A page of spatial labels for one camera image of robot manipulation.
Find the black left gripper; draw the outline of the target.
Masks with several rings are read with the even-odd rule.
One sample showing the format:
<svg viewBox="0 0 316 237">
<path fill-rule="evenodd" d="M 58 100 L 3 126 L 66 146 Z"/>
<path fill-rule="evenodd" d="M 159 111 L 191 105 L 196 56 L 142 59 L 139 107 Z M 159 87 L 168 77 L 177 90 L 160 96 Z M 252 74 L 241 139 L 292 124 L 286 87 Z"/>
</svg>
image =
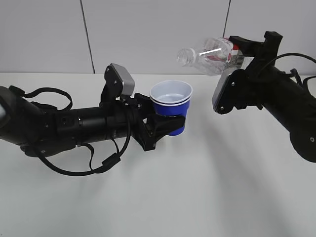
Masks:
<svg viewBox="0 0 316 237">
<path fill-rule="evenodd" d="M 122 152 L 126 151 L 132 137 L 144 151 L 152 151 L 156 148 L 157 141 L 185 125 L 183 116 L 154 115 L 152 100 L 141 93 L 135 93 L 134 97 L 121 96 L 119 105 L 126 128 L 126 140 Z"/>
</svg>

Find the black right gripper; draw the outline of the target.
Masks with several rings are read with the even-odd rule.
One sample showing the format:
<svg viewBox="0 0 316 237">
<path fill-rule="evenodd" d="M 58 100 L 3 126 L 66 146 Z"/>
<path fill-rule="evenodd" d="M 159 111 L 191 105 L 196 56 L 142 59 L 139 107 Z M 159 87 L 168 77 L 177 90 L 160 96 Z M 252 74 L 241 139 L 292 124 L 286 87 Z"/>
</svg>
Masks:
<svg viewBox="0 0 316 237">
<path fill-rule="evenodd" d="M 248 74 L 258 74 L 267 63 L 276 58 L 283 36 L 274 31 L 266 31 L 264 39 L 264 42 L 258 42 L 239 36 L 229 37 L 229 41 L 236 45 L 245 57 L 253 57 L 245 69 Z"/>
</svg>

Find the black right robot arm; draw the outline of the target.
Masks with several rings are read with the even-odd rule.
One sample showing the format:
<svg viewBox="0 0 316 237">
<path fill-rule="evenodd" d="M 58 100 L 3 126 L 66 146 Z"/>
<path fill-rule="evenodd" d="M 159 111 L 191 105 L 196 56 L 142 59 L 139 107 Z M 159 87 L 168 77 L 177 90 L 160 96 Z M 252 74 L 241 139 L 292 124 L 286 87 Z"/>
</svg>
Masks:
<svg viewBox="0 0 316 237">
<path fill-rule="evenodd" d="M 278 55 L 283 39 L 274 31 L 266 31 L 264 41 L 230 36 L 246 57 L 253 60 L 246 67 L 245 83 L 256 105 L 264 107 L 289 132 L 294 150 L 309 162 L 316 161 L 316 99 L 305 84 L 293 81 L 275 66 L 276 60 L 298 53 Z"/>
</svg>

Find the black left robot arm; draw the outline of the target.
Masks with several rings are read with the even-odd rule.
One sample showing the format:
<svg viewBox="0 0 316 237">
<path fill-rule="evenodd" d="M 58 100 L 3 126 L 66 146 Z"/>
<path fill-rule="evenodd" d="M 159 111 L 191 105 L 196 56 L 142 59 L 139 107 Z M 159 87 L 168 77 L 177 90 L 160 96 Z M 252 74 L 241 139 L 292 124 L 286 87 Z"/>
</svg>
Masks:
<svg viewBox="0 0 316 237">
<path fill-rule="evenodd" d="M 143 150 L 150 151 L 162 137 L 185 125 L 184 115 L 160 115 L 150 98 L 139 93 L 127 102 L 103 98 L 97 107 L 73 109 L 68 105 L 59 110 L 31 101 L 43 92 L 58 93 L 58 89 L 44 87 L 29 94 L 15 86 L 0 89 L 0 138 L 18 145 L 29 157 L 36 151 L 50 157 L 121 137 L 134 138 Z"/>
</svg>

